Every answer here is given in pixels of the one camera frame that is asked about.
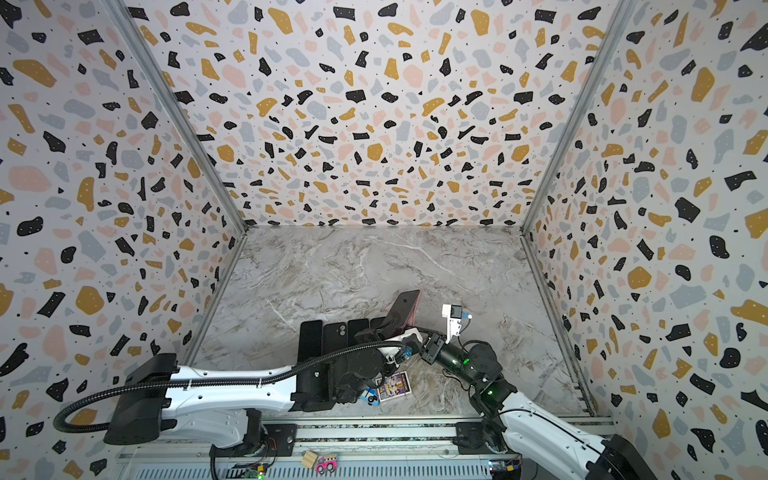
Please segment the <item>large black phone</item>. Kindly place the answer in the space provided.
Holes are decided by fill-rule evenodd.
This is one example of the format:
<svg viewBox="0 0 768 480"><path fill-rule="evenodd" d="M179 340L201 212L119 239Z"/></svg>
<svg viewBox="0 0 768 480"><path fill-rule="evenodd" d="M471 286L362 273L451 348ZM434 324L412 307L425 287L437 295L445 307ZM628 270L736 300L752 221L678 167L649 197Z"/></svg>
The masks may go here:
<svg viewBox="0 0 768 480"><path fill-rule="evenodd" d="M322 320L311 320L301 323L297 353L297 361L299 363L303 363L322 355L322 332Z"/></svg>

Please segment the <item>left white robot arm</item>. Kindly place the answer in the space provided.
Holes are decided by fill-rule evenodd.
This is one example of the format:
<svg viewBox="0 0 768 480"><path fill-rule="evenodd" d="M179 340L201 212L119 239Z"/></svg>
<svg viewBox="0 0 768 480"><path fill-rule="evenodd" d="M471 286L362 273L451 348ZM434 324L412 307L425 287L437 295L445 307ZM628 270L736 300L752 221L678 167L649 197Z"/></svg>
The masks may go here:
<svg viewBox="0 0 768 480"><path fill-rule="evenodd" d="M121 446L160 438L199 440L219 449L257 446L262 414L355 403L408 353L402 342L367 343L252 372L181 366L175 355L159 354L127 377L104 440Z"/></svg>

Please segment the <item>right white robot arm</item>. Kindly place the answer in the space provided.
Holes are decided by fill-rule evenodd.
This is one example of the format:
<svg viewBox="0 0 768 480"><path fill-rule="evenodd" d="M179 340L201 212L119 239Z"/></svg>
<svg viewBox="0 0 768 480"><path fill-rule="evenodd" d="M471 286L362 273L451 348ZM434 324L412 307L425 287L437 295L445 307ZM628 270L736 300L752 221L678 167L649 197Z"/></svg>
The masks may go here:
<svg viewBox="0 0 768 480"><path fill-rule="evenodd" d="M497 355L484 341L470 348L428 333L416 349L469 387L470 405L482 417L484 441L543 466L558 479L654 479L636 447L619 434L591 434L546 411L507 381Z"/></svg>

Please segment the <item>black phone case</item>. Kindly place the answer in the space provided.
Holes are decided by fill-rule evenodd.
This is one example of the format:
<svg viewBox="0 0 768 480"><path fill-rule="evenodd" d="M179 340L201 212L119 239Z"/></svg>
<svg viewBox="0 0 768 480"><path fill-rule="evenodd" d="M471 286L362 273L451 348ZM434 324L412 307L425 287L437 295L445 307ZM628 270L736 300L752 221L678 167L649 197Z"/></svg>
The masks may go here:
<svg viewBox="0 0 768 480"><path fill-rule="evenodd" d="M334 353L348 347L347 323L327 323L322 330L322 355Z"/></svg>
<svg viewBox="0 0 768 480"><path fill-rule="evenodd" d="M369 326L374 332L381 332L386 328L387 324L388 322L385 317L376 317L370 320Z"/></svg>

